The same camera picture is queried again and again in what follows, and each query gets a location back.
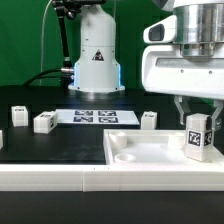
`green wall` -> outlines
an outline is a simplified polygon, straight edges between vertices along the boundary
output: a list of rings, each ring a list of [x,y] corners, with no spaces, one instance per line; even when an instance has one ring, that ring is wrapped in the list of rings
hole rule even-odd
[[[0,85],[20,85],[40,72],[41,26],[47,3],[48,0],[1,1]],[[129,88],[142,88],[144,28],[169,14],[160,11],[151,0],[117,0],[116,5],[116,58],[122,66],[122,83]],[[108,0],[103,8],[113,15],[114,1]],[[80,19],[66,21],[66,26],[70,54],[75,62],[80,51]],[[62,59],[58,21],[51,7],[46,22],[44,70],[60,68]],[[59,84],[52,80],[43,82]]]

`white block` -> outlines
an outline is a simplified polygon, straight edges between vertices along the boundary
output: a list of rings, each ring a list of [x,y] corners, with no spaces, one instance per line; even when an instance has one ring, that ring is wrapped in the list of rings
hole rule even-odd
[[[209,115],[194,114],[187,117],[185,155],[198,161],[212,159],[214,131],[208,127]]]
[[[57,126],[58,115],[56,112],[43,112],[33,120],[34,133],[48,134]]]
[[[141,129],[142,130],[154,130],[157,124],[157,113],[155,112],[144,112],[141,118]]]
[[[0,149],[2,149],[3,147],[3,135],[2,135],[2,131],[0,131]]]
[[[25,106],[11,107],[14,127],[28,126],[28,111]]]

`black table surface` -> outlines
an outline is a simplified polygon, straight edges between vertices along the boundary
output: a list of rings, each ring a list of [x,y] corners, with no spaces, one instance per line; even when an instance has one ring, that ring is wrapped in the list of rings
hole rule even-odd
[[[127,90],[122,98],[89,101],[67,96],[58,87],[0,87],[2,164],[105,164],[104,129],[136,126],[58,125],[49,135],[33,133],[32,119],[55,109],[131,110],[158,112],[158,129],[179,130],[173,96]],[[29,127],[14,128],[11,106],[25,105]],[[214,109],[193,98],[193,113]],[[224,151],[224,128],[215,134],[215,146]],[[224,192],[0,192],[0,224],[7,223],[223,223]]]

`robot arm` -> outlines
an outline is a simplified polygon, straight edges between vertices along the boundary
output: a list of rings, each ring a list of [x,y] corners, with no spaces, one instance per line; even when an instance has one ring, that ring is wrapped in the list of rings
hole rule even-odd
[[[173,15],[148,27],[150,44],[142,60],[142,83],[147,91],[176,95],[181,113],[189,112],[185,97],[215,100],[213,130],[221,127],[224,107],[224,0],[153,0]]]

